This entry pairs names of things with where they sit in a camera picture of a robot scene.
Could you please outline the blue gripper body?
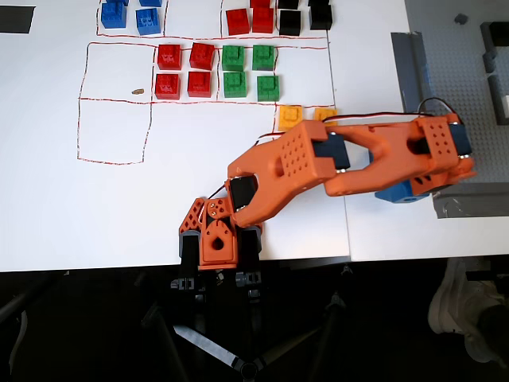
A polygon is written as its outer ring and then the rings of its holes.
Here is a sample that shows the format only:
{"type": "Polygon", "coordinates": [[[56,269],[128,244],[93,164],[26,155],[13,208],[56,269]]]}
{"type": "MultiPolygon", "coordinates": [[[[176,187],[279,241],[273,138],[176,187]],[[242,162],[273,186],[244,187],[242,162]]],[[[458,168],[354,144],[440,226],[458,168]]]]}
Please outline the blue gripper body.
{"type": "Polygon", "coordinates": [[[405,180],[375,192],[375,197],[393,204],[420,201],[429,196],[431,187],[424,180],[405,180]]]}

